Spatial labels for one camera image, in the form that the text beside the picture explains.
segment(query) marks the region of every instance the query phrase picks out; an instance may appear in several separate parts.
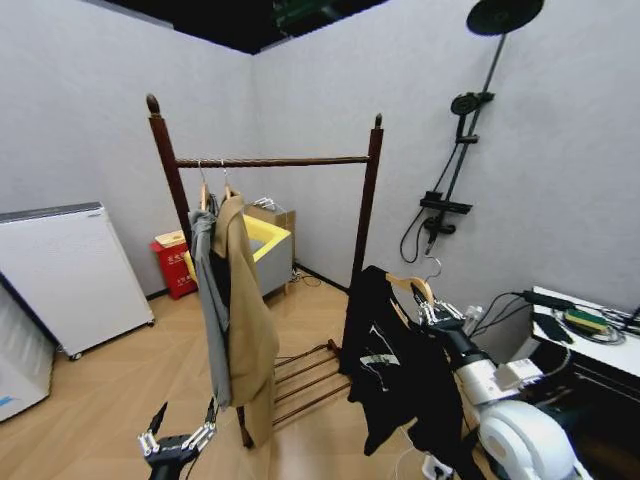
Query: beige jacket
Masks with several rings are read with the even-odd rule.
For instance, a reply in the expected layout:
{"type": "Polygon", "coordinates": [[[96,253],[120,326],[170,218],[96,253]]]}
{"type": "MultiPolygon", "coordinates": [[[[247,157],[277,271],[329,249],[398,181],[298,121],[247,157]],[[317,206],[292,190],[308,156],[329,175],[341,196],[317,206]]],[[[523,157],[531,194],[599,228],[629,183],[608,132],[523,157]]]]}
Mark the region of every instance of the beige jacket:
{"type": "Polygon", "coordinates": [[[256,446],[271,434],[278,336],[273,315],[262,300],[242,196],[233,192],[220,207],[213,250],[229,262],[229,376],[231,404],[245,406],[246,427],[256,446]]]}

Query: green sponge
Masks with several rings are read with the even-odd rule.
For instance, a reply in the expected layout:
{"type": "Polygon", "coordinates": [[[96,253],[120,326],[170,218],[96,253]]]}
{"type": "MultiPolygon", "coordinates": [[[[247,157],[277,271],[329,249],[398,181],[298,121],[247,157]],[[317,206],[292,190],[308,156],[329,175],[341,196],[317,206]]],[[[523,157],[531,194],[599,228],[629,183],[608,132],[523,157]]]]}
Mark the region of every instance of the green sponge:
{"type": "Polygon", "coordinates": [[[582,310],[567,310],[564,319],[571,325],[586,330],[590,333],[600,333],[607,330],[607,321],[597,315],[583,312],[582,310]]]}

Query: rack finial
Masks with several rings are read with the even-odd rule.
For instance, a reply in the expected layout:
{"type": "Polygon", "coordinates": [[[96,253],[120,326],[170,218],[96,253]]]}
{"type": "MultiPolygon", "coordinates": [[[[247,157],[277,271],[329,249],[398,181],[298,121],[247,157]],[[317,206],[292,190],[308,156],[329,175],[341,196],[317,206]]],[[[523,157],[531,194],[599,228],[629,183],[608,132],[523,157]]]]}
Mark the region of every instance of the rack finial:
{"type": "Polygon", "coordinates": [[[147,94],[147,107],[151,115],[160,115],[160,104],[152,93],[147,94]]]}

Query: gray wall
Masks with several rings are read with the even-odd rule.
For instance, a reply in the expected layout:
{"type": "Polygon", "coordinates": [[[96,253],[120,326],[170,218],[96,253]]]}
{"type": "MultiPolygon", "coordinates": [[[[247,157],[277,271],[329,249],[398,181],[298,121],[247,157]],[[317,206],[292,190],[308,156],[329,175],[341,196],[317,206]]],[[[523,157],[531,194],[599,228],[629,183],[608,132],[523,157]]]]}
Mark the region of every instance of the gray wall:
{"type": "Polygon", "coordinates": [[[148,243],[179,224],[145,95],[178,154],[254,154],[251,57],[77,0],[21,0],[0,6],[0,65],[0,211],[102,201],[145,293],[164,288],[148,243]]]}
{"type": "MultiPolygon", "coordinates": [[[[366,151],[385,140],[365,263],[401,275],[398,243],[448,156],[460,92],[479,90],[497,39],[465,27],[475,0],[393,0],[255,59],[263,153],[366,151]]],[[[510,35],[454,200],[472,203],[434,250],[432,284],[456,304],[484,304],[532,284],[620,307],[640,302],[640,122],[634,0],[547,2],[510,35]]],[[[298,210],[301,263],[348,284],[362,167],[290,169],[266,182],[298,210]]],[[[498,355],[526,335],[524,318],[483,338],[498,355]]]]}
{"type": "MultiPolygon", "coordinates": [[[[496,46],[465,28],[474,1],[389,1],[256,57],[76,0],[3,2],[0,211],[104,202],[151,293],[164,285],[147,244],[178,222],[147,92],[183,156],[361,154],[383,112],[366,263],[426,275],[398,242],[446,160],[450,101],[480,88],[496,46]]],[[[439,295],[486,305],[536,283],[636,306],[638,14],[633,0],[547,2],[509,37],[454,196],[474,209],[434,250],[439,295]]],[[[348,284],[363,170],[230,174],[248,198],[296,208],[300,261],[348,284]]],[[[219,190],[220,172],[207,175],[219,190]]],[[[197,171],[184,180],[195,201],[197,171]]],[[[522,326],[483,340],[506,355],[522,326]]]]}

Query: ceiling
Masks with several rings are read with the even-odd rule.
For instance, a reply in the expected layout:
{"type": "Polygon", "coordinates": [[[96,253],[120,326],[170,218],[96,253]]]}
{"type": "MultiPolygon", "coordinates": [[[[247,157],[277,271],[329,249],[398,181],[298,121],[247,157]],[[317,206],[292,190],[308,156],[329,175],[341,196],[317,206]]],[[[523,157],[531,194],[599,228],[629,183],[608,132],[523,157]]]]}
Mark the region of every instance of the ceiling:
{"type": "Polygon", "coordinates": [[[174,30],[246,53],[298,37],[386,0],[108,0],[174,30]]]}

